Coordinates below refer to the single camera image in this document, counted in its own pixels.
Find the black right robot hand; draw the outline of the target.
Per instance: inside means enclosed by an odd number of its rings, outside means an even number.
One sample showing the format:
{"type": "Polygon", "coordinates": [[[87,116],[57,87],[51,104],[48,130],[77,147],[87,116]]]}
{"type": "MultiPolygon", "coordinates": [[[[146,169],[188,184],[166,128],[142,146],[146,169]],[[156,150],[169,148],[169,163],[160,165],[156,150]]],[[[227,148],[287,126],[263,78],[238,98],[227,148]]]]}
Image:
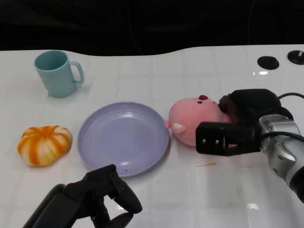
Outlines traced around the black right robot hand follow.
{"type": "Polygon", "coordinates": [[[279,114],[293,119],[278,96],[267,89],[235,90],[220,99],[219,108],[231,120],[201,122],[196,128],[198,153],[234,156],[258,152],[262,116],[279,114]]]}

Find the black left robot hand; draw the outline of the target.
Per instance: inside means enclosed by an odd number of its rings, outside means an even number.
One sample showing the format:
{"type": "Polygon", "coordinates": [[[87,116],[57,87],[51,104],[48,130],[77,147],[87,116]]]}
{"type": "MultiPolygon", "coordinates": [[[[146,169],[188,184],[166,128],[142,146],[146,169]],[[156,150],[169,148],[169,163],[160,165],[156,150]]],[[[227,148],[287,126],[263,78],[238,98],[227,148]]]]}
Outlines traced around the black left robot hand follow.
{"type": "Polygon", "coordinates": [[[76,220],[90,217],[96,228],[124,228],[142,205],[111,164],[88,172],[78,182],[56,185],[24,225],[26,228],[70,228],[76,220]],[[111,219],[104,204],[108,196],[125,213],[111,219]]]}

